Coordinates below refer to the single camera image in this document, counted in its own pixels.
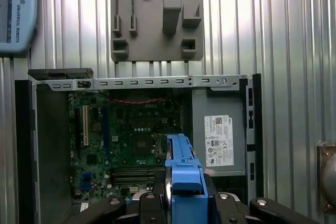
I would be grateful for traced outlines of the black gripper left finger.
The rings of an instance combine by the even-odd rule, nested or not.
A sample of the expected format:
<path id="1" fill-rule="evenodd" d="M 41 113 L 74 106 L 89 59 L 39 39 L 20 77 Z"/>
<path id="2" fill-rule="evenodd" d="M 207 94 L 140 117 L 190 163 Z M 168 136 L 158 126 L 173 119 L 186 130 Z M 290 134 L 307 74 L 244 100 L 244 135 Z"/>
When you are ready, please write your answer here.
<path id="1" fill-rule="evenodd" d="M 109 196 L 69 219 L 70 223 L 167 223 L 162 203 L 164 174 L 157 174 L 153 190 L 134 196 L 130 203 Z"/>

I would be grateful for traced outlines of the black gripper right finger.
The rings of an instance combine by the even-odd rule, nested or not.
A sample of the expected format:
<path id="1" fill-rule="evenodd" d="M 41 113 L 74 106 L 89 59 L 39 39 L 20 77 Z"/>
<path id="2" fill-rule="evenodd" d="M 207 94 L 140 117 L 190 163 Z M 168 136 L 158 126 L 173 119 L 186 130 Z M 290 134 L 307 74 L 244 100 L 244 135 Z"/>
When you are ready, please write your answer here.
<path id="1" fill-rule="evenodd" d="M 205 174 L 204 178 L 209 196 L 209 223 L 317 223 L 269 198 L 254 198 L 249 204 L 243 204 L 234 194 L 219 193 L 210 175 Z"/>

